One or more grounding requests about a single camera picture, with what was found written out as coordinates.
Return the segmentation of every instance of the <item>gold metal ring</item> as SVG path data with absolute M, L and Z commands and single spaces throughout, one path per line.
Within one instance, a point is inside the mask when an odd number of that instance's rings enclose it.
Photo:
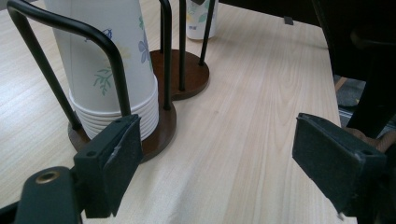
M 37 184 L 47 184 L 58 178 L 61 174 L 58 171 L 48 171 L 35 179 Z

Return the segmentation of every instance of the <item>metal rod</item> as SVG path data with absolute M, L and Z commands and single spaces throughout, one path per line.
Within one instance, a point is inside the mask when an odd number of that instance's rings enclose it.
M 186 0 L 180 0 L 178 89 L 186 90 Z
M 205 63 L 207 41 L 209 39 L 210 26 L 212 24 L 212 17 L 213 17 L 213 12 L 215 10 L 215 3 L 216 3 L 216 0 L 209 0 L 209 1 L 210 1 L 210 4 L 209 4 L 209 11 L 207 12 L 207 21 L 206 21 L 205 34 L 204 34 L 204 43 L 202 44 L 201 58 L 199 60 L 199 65 L 201 65 L 201 66 L 203 66 L 204 63 Z
M 163 53 L 163 7 L 161 7 L 161 21 L 160 21 L 160 53 Z
M 171 99 L 171 62 L 172 62 L 172 8 L 168 0 L 160 0 L 163 12 L 163 69 L 164 93 L 163 109 L 172 108 Z
M 11 19 L 14 21 L 15 25 L 20 31 L 23 40 L 28 45 L 29 50 L 34 55 L 35 60 L 37 61 L 41 71 L 57 96 L 62 108 L 64 108 L 64 113 L 69 118 L 72 125 L 77 125 L 75 121 L 77 118 L 74 115 L 70 104 L 65 98 L 59 82 L 56 79 L 56 76 L 54 75 L 52 68 L 50 67 L 50 64 L 48 63 L 38 41 L 36 40 L 35 34 L 33 33 L 26 17 L 53 28 L 84 36 L 97 44 L 106 53 L 110 61 L 114 83 L 119 98 L 121 114 L 123 116 L 128 116 L 131 114 L 128 89 L 120 52 L 106 35 L 86 23 L 48 12 L 39 7 L 34 7 L 24 1 L 9 0 L 7 3 L 7 9 Z

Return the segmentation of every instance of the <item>stack of paper cups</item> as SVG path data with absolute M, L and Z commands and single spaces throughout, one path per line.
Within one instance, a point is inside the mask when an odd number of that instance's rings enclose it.
M 204 39 L 210 1 L 216 2 L 210 26 L 209 38 L 215 35 L 219 0 L 205 0 L 201 5 L 198 5 L 191 0 L 187 0 L 186 36 L 188 38 Z
M 141 118 L 142 140 L 159 120 L 158 84 L 138 0 L 45 0 L 47 10 L 102 31 L 117 46 L 125 69 L 132 114 Z M 120 118 L 114 78 L 105 53 L 90 39 L 54 30 L 72 105 L 90 138 Z

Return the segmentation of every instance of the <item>wooden base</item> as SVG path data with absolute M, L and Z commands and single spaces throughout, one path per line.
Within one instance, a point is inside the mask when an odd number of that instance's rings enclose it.
M 157 77 L 163 77 L 163 54 L 159 50 L 150 53 L 154 72 Z M 172 49 L 172 78 L 171 78 L 171 94 L 172 100 L 185 100 L 201 92 L 209 81 L 209 68 L 207 64 L 199 65 L 199 57 L 186 52 L 185 58 L 185 90 L 179 89 L 179 50 Z
M 163 109 L 163 54 L 161 54 L 159 50 L 152 51 L 150 54 L 151 60 L 153 61 L 154 74 L 158 80 L 160 119 L 154 132 L 142 141 L 144 155 L 142 162 L 155 157 L 168 146 L 175 134 L 177 126 L 177 113 L 173 104 L 170 110 Z M 173 49 L 171 77 L 172 100 L 183 100 L 198 94 L 206 87 L 209 80 L 209 68 L 206 63 L 203 66 L 198 65 L 199 57 L 186 52 L 186 90 L 180 91 L 178 89 L 178 62 L 179 51 Z M 70 124 L 68 125 L 68 133 L 70 141 L 76 151 L 79 151 L 91 141 L 83 129 L 75 131 L 71 128 Z

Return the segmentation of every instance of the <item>light wood tabletop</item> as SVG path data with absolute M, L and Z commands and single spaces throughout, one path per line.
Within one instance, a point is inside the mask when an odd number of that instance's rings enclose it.
M 160 45 L 160 4 L 141 0 L 151 50 Z M 173 49 L 178 49 L 178 1 Z M 31 22 L 64 91 L 49 27 Z M 0 207 L 51 166 L 73 166 L 67 118 L 6 10 L 0 12 Z M 200 55 L 202 42 L 187 40 Z M 170 145 L 141 164 L 116 217 L 86 223 L 355 223 L 341 221 L 291 157 L 298 113 L 339 124 L 332 70 L 319 27 L 219 4 L 205 59 L 208 86 L 174 102 Z

